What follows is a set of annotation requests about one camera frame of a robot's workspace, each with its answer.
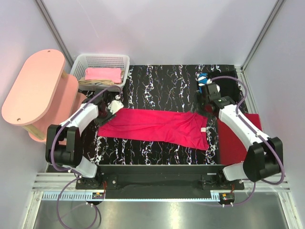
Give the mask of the red t shirt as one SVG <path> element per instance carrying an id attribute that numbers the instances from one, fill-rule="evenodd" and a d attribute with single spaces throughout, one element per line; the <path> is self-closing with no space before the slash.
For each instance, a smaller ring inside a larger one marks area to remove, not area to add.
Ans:
<path id="1" fill-rule="evenodd" d="M 207 118 L 192 112 L 123 108 L 101 126 L 98 136 L 139 141 L 167 142 L 207 150 Z"/>

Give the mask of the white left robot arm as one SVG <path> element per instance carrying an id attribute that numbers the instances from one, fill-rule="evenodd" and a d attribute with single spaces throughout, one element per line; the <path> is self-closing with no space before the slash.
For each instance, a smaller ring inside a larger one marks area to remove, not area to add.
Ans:
<path id="1" fill-rule="evenodd" d="M 98 176 L 97 165 L 83 155 L 81 135 L 92 121 L 103 126 L 116 116 L 123 108 L 121 94 L 118 86 L 97 89 L 93 98 L 85 99 L 67 120 L 48 127 L 45 158 L 55 170 L 91 179 Z"/>

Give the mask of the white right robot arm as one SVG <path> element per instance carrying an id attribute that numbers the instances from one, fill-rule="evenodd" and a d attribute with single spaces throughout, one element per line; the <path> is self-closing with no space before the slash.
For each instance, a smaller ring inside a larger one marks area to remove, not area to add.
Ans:
<path id="1" fill-rule="evenodd" d="M 221 174 L 226 181 L 247 179 L 279 185 L 284 181 L 283 143 L 278 137 L 258 129 L 229 96 L 221 96 L 216 83 L 199 83 L 202 109 L 217 116 L 239 138 L 247 151 L 243 162 L 225 166 Z"/>

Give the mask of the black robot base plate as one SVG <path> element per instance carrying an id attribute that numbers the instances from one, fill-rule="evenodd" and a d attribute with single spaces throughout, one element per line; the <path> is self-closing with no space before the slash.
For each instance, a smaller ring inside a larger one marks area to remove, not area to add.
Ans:
<path id="1" fill-rule="evenodd" d="M 211 191 L 244 190 L 240 180 L 226 181 L 222 165 L 103 165 L 96 178 L 82 178 L 77 189 L 106 189 L 107 200 L 202 200 Z"/>

